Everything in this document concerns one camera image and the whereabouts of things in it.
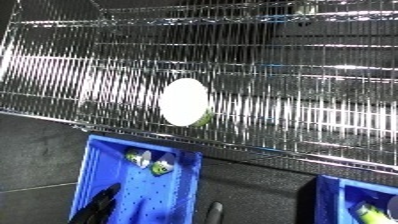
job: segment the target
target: dark floor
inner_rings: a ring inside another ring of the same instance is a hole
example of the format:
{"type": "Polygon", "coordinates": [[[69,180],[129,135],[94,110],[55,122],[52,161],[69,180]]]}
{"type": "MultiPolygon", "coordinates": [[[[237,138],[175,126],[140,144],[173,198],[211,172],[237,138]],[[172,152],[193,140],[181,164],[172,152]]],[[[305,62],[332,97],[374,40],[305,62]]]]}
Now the dark floor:
{"type": "MultiPolygon", "coordinates": [[[[14,1],[0,0],[0,38],[14,1]]],[[[63,124],[0,115],[0,224],[67,222],[87,136],[63,124]]],[[[225,224],[313,223],[314,177],[205,158],[194,223],[203,223],[213,201],[224,204],[225,224]]]]}

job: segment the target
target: blue tray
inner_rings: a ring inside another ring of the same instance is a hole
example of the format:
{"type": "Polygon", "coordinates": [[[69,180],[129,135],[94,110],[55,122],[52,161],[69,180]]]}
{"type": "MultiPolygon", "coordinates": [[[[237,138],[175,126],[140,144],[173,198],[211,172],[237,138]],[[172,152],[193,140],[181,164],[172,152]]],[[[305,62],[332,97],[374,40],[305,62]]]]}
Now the blue tray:
{"type": "Polygon", "coordinates": [[[315,224],[361,224],[350,208],[366,201],[385,211],[398,188],[360,181],[318,176],[315,224]]]}
{"type": "Polygon", "coordinates": [[[90,136],[70,217],[99,191],[118,182],[122,188],[109,223],[190,224],[201,161],[197,152],[90,136]],[[141,169],[125,159],[127,148],[150,150],[154,160],[173,153],[177,158],[174,170],[156,177],[149,168],[141,169]]]}

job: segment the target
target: wire rack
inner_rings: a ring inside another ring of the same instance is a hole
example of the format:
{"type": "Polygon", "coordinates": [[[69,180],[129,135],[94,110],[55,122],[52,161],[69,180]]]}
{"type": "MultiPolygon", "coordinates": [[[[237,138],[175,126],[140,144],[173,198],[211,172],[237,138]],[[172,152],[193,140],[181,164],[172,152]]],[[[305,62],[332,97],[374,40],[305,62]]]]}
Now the wire rack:
{"type": "Polygon", "coordinates": [[[396,3],[19,0],[0,49],[0,110],[398,173],[396,3]],[[208,88],[204,127],[160,114],[165,86],[187,77],[208,88]]]}

